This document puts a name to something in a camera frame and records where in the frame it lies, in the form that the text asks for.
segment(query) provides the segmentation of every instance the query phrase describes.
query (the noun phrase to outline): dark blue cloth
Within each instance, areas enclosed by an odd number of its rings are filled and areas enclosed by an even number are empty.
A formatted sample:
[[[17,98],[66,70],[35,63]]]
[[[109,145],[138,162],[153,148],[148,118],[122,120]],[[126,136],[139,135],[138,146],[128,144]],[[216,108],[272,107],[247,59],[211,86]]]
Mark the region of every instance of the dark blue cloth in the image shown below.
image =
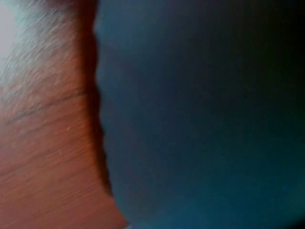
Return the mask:
[[[104,145],[135,229],[280,229],[305,216],[304,40],[293,10],[101,1]]]

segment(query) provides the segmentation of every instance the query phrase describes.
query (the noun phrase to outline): blue fabric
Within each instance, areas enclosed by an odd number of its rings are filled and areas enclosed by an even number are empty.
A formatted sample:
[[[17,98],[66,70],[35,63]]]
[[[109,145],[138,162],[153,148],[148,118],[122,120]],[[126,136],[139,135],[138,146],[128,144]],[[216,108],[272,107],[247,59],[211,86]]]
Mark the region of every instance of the blue fabric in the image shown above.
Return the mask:
[[[305,216],[304,46],[287,8],[101,1],[100,118],[133,228],[276,229]]]

